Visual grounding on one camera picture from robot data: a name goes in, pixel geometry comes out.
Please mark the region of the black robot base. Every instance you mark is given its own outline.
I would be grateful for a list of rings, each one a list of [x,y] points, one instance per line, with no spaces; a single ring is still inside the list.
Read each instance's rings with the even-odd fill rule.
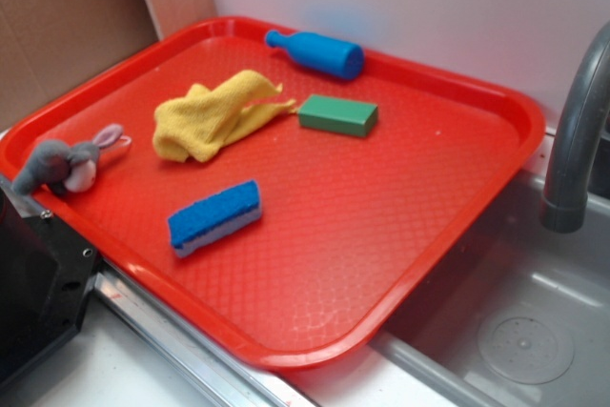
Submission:
[[[49,211],[21,215],[1,192],[1,390],[75,337],[97,249]]]

